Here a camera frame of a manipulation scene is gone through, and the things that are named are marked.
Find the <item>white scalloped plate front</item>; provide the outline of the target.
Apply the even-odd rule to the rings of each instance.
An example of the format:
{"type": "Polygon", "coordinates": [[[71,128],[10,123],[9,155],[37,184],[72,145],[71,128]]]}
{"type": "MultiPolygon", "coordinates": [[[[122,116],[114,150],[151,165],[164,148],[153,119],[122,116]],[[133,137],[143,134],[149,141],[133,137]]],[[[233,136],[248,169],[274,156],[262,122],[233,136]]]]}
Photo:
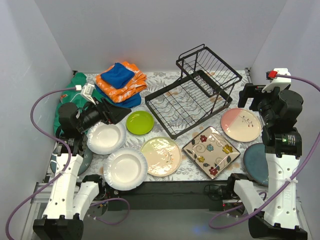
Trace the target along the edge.
{"type": "Polygon", "coordinates": [[[140,186],[148,173],[145,156],[134,148],[121,148],[109,155],[103,165],[106,183],[118,191],[130,191],[140,186]]]}

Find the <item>lime green small plate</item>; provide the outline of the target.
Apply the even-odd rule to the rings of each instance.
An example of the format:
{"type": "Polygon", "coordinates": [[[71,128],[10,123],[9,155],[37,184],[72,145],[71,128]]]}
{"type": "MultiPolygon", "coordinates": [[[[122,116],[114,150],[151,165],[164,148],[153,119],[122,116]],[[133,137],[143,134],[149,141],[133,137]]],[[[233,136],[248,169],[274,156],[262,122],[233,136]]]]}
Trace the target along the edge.
{"type": "Polygon", "coordinates": [[[153,116],[144,110],[138,110],[131,113],[126,120],[127,130],[134,135],[145,135],[154,127],[153,116]]]}

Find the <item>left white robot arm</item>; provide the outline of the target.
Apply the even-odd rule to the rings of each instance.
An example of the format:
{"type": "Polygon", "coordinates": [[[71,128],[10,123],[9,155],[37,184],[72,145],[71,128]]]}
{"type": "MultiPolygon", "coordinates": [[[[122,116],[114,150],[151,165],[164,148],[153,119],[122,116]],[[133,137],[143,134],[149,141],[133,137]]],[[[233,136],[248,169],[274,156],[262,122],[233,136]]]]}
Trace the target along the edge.
{"type": "Polygon", "coordinates": [[[130,112],[129,108],[96,98],[83,108],[72,102],[58,108],[56,170],[49,182],[52,190],[42,217],[33,222],[33,231],[41,240],[80,240],[88,209],[106,208],[112,201],[105,181],[98,174],[88,175],[77,184],[88,141],[85,132],[97,123],[117,124],[130,112]]]}

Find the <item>square floral plate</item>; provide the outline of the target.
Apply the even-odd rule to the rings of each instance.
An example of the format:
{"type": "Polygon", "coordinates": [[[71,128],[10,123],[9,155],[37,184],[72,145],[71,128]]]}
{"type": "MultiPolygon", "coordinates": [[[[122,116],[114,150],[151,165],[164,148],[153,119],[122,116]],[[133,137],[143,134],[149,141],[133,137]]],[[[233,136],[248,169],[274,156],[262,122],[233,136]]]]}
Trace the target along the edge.
{"type": "Polygon", "coordinates": [[[193,137],[182,150],[211,180],[221,175],[241,155],[212,126],[193,137]]]}

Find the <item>cream and green round plate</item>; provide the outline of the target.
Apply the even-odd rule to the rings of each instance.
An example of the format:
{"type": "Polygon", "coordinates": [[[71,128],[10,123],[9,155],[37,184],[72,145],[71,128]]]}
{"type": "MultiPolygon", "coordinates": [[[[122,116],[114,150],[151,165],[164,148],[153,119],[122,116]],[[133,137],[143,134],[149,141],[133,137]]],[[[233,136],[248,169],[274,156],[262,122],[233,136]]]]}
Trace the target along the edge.
{"type": "Polygon", "coordinates": [[[182,153],[179,146],[168,137],[154,137],[140,148],[148,165],[148,173],[155,177],[173,174],[181,165],[182,153]]]}

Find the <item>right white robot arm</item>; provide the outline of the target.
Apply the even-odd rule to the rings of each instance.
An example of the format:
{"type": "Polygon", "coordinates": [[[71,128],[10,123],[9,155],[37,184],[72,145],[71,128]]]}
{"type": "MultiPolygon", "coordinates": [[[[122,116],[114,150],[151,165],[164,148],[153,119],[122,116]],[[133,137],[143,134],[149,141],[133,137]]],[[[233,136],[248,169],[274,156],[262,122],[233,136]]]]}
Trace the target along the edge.
{"type": "Polygon", "coordinates": [[[296,208],[296,173],[302,156],[302,137],[294,127],[303,109],[303,98],[295,91],[276,86],[270,92],[263,85],[247,83],[239,93],[238,107],[249,107],[263,118],[262,143],[268,167],[268,199],[263,201],[253,183],[244,176],[231,176],[227,195],[240,198],[248,212],[252,238],[264,240],[306,240],[296,208]]]}

